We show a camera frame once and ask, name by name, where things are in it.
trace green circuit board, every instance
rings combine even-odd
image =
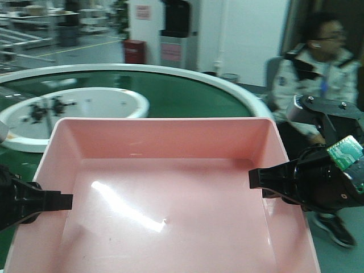
[[[352,135],[348,135],[326,150],[342,171],[349,168],[363,156],[363,147]]]

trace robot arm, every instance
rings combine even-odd
[[[308,147],[296,160],[249,171],[250,188],[323,213],[364,206],[364,156],[359,144],[363,113],[346,102],[295,96],[287,115],[292,121],[314,124],[326,146]]]
[[[0,122],[0,143],[9,128]],[[0,231],[16,224],[29,224],[41,212],[72,209],[73,195],[43,191],[37,182],[21,181],[6,166],[0,165]]]

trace blue lanyard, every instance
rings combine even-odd
[[[321,81],[321,85],[320,85],[320,88],[321,88],[320,97],[321,98],[325,98],[326,92],[329,90],[329,81],[328,81],[329,70],[330,70],[330,63],[328,63],[328,65],[325,67],[324,73],[322,75],[322,81]]]
[[[326,96],[326,92],[329,89],[329,83],[328,83],[328,79],[326,76],[322,77],[322,81],[321,81],[321,92],[320,92],[320,97],[324,98]]]

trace white wall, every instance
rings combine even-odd
[[[136,18],[136,6],[150,6],[149,20]],[[159,31],[164,28],[164,10],[160,0],[129,0],[129,18],[133,40],[146,41],[147,64],[160,65]]]
[[[235,73],[244,84],[264,86],[265,62],[279,54],[288,4],[289,0],[204,0],[199,70]],[[219,19],[221,32],[214,21]]]
[[[160,0],[130,0],[131,38],[147,42],[147,63],[160,64]],[[235,73],[240,82],[264,86],[265,62],[279,54],[289,0],[201,0],[197,70]],[[136,5],[151,6],[137,20]]]

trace glasses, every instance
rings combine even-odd
[[[340,38],[345,38],[348,33],[345,30],[340,31],[334,31],[333,35],[331,37],[326,38],[317,38],[315,40],[317,41],[323,41],[323,40],[338,40]]]

